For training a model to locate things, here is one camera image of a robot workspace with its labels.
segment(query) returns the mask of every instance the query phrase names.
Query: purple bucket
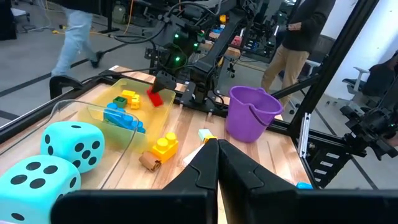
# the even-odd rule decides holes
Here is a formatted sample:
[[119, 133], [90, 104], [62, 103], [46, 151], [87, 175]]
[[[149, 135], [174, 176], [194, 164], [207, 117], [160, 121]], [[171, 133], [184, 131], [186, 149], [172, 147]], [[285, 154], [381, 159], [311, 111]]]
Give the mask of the purple bucket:
[[242, 142], [257, 140], [275, 116], [283, 112], [281, 103], [262, 88], [235, 86], [229, 96], [226, 130]]

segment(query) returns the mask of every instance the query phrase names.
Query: lego brick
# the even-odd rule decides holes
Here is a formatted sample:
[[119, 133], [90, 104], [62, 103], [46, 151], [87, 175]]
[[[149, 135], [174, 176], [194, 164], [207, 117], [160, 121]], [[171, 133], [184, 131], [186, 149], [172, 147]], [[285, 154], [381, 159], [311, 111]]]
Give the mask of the lego brick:
[[160, 158], [165, 163], [174, 154], [177, 153], [178, 140], [174, 133], [167, 133], [166, 138], [157, 140], [156, 145], [152, 147], [151, 153]]
[[127, 99], [127, 104], [131, 103], [132, 97], [136, 94], [135, 91], [130, 91], [130, 90], [123, 90], [122, 91], [122, 97]]
[[140, 100], [135, 99], [135, 98], [131, 99], [131, 104], [130, 104], [131, 109], [136, 110], [136, 109], [139, 109], [140, 106], [141, 106]]
[[198, 133], [201, 141], [204, 141], [207, 135], [213, 135], [209, 129], [200, 129]]
[[147, 95], [155, 107], [163, 104], [163, 100], [160, 97], [159, 93], [153, 93], [152, 89], [147, 90]]
[[304, 190], [313, 190], [313, 187], [311, 184], [305, 183], [305, 182], [299, 182], [296, 185], [296, 188], [298, 189], [304, 189]]
[[130, 115], [124, 114], [126, 112], [124, 109], [118, 108], [118, 106], [115, 103], [110, 103], [106, 107], [110, 108], [110, 109], [118, 110], [120, 112], [105, 109], [104, 110], [104, 121], [113, 123], [116, 126], [119, 126], [121, 128], [133, 130], [133, 127], [132, 127], [133, 118]]
[[138, 161], [152, 172], [155, 172], [162, 165], [160, 159], [148, 151], [144, 152]]
[[124, 108], [127, 104], [127, 99], [124, 97], [118, 96], [113, 100], [113, 103], [116, 104], [119, 108]]
[[203, 143], [206, 144], [209, 139], [217, 139], [216, 136], [212, 136], [210, 134], [206, 135], [205, 140], [203, 140]]
[[138, 121], [133, 121], [133, 122], [132, 122], [132, 127], [133, 127], [133, 128], [136, 128], [136, 126], [137, 126], [137, 131], [138, 131], [139, 133], [145, 134], [146, 130], [145, 130], [145, 128], [144, 128], [144, 123], [142, 123], [142, 121], [140, 121], [140, 122], [138, 122]]

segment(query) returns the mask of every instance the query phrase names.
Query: yellow lego brick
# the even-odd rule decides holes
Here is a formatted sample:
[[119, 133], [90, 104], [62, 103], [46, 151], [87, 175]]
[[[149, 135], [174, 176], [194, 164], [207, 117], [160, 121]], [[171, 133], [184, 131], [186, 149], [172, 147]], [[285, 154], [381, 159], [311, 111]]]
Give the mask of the yellow lego brick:
[[122, 97], [127, 99], [127, 104], [131, 104], [132, 97], [136, 94], [135, 91], [123, 90]]
[[217, 139], [216, 136], [212, 136], [210, 134], [206, 135], [205, 140], [203, 140], [203, 143], [206, 144], [209, 139]]
[[131, 99], [131, 103], [130, 103], [131, 109], [136, 110], [136, 109], [139, 109], [140, 106], [141, 106], [141, 102], [139, 99], [138, 100], [137, 100], [137, 98]]
[[174, 154], [177, 153], [178, 140], [174, 133], [167, 133], [166, 138], [157, 140], [156, 145], [152, 147], [151, 153], [157, 156], [162, 163], [165, 163]]

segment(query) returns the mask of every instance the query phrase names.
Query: person's hand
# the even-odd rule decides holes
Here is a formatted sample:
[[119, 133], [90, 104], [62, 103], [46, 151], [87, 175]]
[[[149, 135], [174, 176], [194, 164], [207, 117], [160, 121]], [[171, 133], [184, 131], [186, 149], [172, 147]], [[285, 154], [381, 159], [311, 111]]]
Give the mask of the person's hand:
[[300, 31], [301, 30], [301, 22], [295, 23], [295, 24], [289, 24], [287, 26], [287, 29], [289, 31]]

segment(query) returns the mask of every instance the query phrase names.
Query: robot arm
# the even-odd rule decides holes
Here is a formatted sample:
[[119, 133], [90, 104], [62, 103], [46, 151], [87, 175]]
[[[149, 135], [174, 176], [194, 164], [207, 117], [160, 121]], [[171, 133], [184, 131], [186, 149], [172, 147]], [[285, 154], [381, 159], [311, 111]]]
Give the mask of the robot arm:
[[[157, 93], [164, 88], [174, 89], [176, 78], [188, 67], [190, 79], [196, 85], [193, 92], [195, 101], [203, 103], [208, 91], [213, 88], [211, 78], [215, 74], [216, 64], [236, 33], [252, 22], [257, 4], [252, 0], [209, 0], [194, 4], [182, 2], [181, 5], [185, 5], [181, 11], [166, 13], [160, 18], [158, 28], [162, 31], [153, 38], [153, 43], [159, 46], [161, 53], [152, 92]], [[218, 16], [215, 16], [217, 13], [214, 15], [209, 10], [226, 14], [228, 22], [207, 56], [187, 65], [189, 56], [198, 52], [199, 44], [205, 42], [202, 31], [211, 29], [218, 21]]]

